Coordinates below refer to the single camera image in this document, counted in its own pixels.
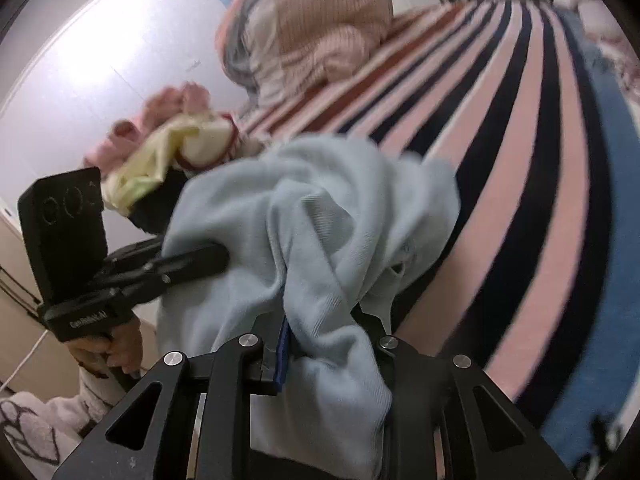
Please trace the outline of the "left hand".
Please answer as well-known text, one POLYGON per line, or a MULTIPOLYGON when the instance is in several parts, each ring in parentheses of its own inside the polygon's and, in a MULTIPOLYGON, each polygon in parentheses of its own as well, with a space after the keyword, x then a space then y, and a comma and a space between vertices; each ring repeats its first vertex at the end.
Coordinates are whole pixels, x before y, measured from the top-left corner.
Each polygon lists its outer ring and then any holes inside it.
POLYGON ((143 358, 140 326, 140 320, 134 316, 114 327, 108 337, 82 337, 67 341, 65 347, 90 374, 103 375, 108 368, 120 368, 125 374, 132 374, 140 370, 143 358))

